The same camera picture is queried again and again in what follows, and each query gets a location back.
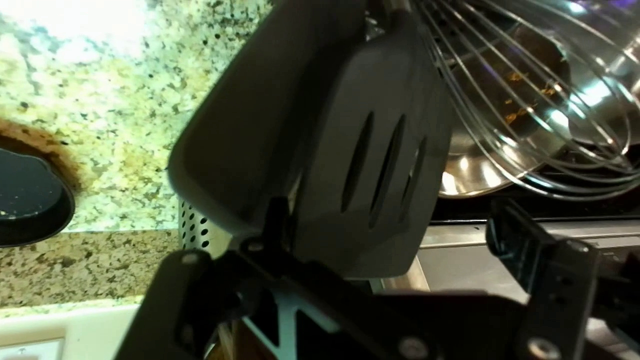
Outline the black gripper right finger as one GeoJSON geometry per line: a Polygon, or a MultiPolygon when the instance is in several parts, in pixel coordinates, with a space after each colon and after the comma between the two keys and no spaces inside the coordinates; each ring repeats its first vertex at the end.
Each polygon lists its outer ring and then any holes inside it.
{"type": "Polygon", "coordinates": [[[615,360],[589,339],[597,317],[628,347],[640,347],[640,260],[579,238],[557,238],[513,199],[497,199],[486,246],[529,294],[516,335],[522,360],[615,360]]]}

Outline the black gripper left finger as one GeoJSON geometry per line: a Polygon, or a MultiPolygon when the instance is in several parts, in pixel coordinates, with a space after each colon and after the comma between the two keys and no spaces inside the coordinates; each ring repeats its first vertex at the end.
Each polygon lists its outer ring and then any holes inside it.
{"type": "Polygon", "coordinates": [[[428,360],[428,337],[382,298],[286,250],[290,210],[219,258],[163,260],[117,360],[206,360],[227,331],[240,360],[428,360]]]}

